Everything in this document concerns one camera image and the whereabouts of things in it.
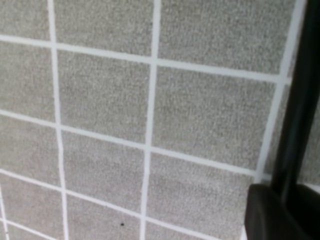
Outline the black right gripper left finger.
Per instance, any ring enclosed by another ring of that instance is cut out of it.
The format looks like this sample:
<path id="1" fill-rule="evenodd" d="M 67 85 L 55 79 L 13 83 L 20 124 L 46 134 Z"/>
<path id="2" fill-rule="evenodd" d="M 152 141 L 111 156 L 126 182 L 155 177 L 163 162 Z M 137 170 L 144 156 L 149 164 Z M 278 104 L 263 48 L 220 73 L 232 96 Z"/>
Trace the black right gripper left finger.
<path id="1" fill-rule="evenodd" d="M 248 240 L 310 240 L 278 196 L 266 185 L 248 189 L 244 218 Z"/>

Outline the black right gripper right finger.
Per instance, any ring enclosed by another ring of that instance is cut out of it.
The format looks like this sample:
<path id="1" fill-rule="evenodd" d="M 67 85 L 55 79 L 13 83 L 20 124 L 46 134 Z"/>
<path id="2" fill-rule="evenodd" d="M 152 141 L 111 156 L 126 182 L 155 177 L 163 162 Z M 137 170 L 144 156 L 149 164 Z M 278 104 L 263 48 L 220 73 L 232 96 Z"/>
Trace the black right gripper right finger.
<path id="1" fill-rule="evenodd" d="M 302 231 L 312 240 L 320 239 L 320 194 L 297 184 L 288 199 L 288 209 Z"/>

